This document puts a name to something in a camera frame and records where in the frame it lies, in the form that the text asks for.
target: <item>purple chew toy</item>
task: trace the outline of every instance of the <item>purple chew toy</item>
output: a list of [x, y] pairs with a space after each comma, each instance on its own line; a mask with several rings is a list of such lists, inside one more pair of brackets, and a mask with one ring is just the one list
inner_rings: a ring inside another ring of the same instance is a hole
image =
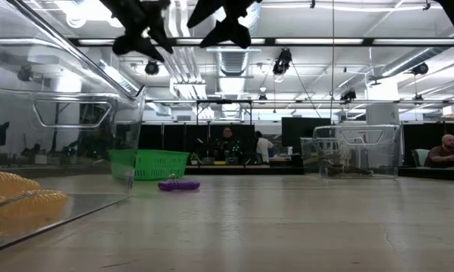
[[164, 191], [173, 190], [196, 190], [199, 188], [198, 181], [181, 181], [175, 175], [171, 175], [167, 180], [160, 181], [158, 188]]

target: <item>bald man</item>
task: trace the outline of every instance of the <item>bald man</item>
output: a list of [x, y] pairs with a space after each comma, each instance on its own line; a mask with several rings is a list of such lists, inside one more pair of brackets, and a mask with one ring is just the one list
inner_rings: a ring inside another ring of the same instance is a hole
[[446, 134], [441, 138], [441, 146], [433, 147], [425, 160], [430, 168], [454, 167], [454, 136]]

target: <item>green plastic basket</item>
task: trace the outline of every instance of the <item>green plastic basket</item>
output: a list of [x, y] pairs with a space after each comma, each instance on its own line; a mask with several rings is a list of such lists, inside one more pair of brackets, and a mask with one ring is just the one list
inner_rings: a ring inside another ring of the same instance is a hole
[[138, 150], [136, 155], [136, 180], [154, 181], [167, 178], [171, 174], [184, 175], [189, 153]]
[[136, 150], [109, 150], [109, 157], [113, 177], [123, 180], [134, 169]]

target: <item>man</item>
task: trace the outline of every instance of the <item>man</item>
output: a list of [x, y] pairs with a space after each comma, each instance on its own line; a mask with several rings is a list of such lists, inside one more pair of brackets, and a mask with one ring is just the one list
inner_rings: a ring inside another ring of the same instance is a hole
[[454, 167], [454, 136], [446, 134], [441, 138], [441, 146], [433, 147], [425, 160], [425, 167]]
[[257, 138], [257, 155], [261, 156], [263, 163], [269, 163], [269, 149], [273, 147], [273, 144], [263, 138], [260, 131], [255, 132], [255, 137]]

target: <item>chair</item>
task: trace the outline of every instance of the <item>chair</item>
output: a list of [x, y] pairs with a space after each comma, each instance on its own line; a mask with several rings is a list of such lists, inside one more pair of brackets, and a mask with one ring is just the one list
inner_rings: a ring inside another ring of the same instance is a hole
[[416, 167], [425, 166], [425, 160], [426, 160], [426, 157], [428, 156], [429, 152], [430, 152], [430, 150], [424, 150], [424, 149], [411, 150], [413, 158], [415, 158]]

